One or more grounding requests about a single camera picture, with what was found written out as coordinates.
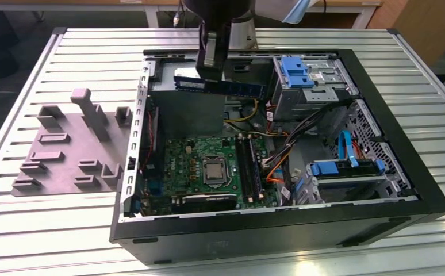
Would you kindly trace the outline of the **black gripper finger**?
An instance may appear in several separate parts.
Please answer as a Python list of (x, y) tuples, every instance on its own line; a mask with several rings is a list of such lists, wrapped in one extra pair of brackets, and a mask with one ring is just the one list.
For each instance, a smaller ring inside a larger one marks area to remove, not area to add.
[(230, 29), (200, 28), (196, 70), (202, 79), (220, 81), (230, 50)]

